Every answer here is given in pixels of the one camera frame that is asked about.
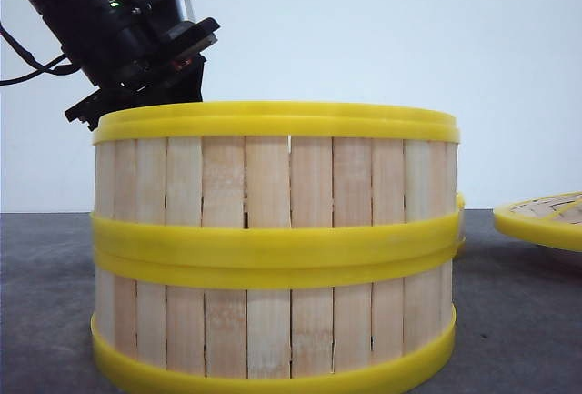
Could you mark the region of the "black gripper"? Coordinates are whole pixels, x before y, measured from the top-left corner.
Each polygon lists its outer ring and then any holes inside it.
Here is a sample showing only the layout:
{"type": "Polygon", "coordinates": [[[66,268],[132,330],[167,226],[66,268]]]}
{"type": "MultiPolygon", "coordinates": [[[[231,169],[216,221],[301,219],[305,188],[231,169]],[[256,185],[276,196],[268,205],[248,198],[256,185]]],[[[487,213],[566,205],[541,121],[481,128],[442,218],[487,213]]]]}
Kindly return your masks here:
{"type": "Polygon", "coordinates": [[[65,111],[95,130],[102,116],[135,107],[199,102],[218,22],[194,19],[190,0],[112,0],[73,59],[96,91],[65,111]]]}

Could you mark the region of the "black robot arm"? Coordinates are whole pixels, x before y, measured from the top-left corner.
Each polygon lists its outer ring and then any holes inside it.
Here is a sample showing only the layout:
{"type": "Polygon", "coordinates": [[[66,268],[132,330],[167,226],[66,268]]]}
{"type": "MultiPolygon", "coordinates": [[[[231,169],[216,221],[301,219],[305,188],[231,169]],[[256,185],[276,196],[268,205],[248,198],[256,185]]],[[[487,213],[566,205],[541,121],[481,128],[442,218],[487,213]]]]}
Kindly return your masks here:
{"type": "Polygon", "coordinates": [[[213,18],[195,22],[189,0],[28,0],[61,44],[68,70],[96,91],[65,111],[98,126],[101,116],[141,106],[199,102],[213,18]]]}

